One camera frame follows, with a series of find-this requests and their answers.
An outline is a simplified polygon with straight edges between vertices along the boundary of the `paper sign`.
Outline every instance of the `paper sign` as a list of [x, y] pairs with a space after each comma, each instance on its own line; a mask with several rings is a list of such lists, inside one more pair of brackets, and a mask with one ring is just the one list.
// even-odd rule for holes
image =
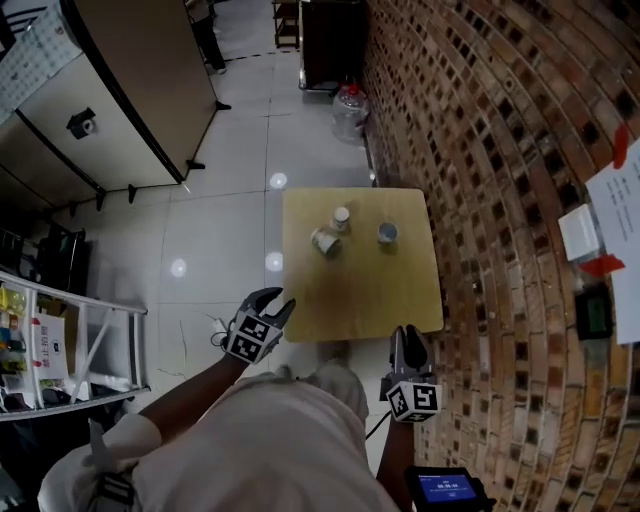
[[64, 318], [36, 314], [34, 322], [34, 365], [39, 379], [66, 379], [67, 355], [64, 346]]
[[640, 142], [618, 170], [613, 162], [587, 181], [608, 254], [625, 265], [611, 274], [618, 343], [640, 341]]

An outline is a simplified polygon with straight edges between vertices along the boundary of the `cabinet door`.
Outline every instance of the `cabinet door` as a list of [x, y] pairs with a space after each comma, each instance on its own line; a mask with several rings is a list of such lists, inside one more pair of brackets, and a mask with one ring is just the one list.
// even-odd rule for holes
[[[90, 108], [95, 132], [76, 139], [67, 123]], [[85, 55], [71, 61], [20, 107], [74, 164], [105, 190], [175, 184], [124, 115]]]
[[16, 114], [0, 126], [0, 164], [54, 207], [95, 195]]
[[[196, 154], [215, 113], [216, 95], [184, 0], [67, 3], [75, 4], [126, 100], [185, 177], [186, 161]], [[68, 21], [75, 32], [77, 20]], [[98, 66], [89, 48], [83, 49]]]

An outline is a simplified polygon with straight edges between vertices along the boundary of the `black device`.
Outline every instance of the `black device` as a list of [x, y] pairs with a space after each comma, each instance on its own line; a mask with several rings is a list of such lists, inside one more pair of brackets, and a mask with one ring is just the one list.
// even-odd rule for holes
[[404, 477], [418, 512], [490, 512], [496, 503], [465, 468], [410, 466]]
[[611, 299], [605, 284], [576, 295], [576, 328], [578, 339], [593, 340], [611, 337]]
[[86, 108], [79, 114], [71, 116], [71, 119], [69, 119], [67, 123], [67, 130], [69, 130], [76, 139], [80, 140], [91, 133], [87, 131], [89, 125], [85, 123], [91, 122], [94, 117], [96, 117], [96, 115], [93, 110]]

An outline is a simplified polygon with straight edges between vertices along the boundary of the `curved brick wall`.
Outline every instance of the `curved brick wall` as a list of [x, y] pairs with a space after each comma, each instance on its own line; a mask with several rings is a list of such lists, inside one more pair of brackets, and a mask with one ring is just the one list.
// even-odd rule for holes
[[417, 463], [466, 466], [498, 510], [640, 510], [640, 348], [578, 341], [557, 224], [620, 123], [640, 136], [640, 15], [619, 0], [368, 11], [374, 165], [425, 193], [446, 317], [447, 409], [416, 430]]

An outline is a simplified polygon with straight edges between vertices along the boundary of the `square table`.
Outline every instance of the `square table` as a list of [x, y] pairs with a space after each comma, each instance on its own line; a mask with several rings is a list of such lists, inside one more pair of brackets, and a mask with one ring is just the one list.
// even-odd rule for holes
[[[328, 259], [311, 233], [346, 206], [350, 230]], [[285, 336], [291, 342], [382, 338], [398, 325], [442, 329], [433, 238], [423, 193], [411, 189], [297, 188], [283, 193], [284, 300], [297, 301]], [[398, 239], [378, 244], [393, 222]]]

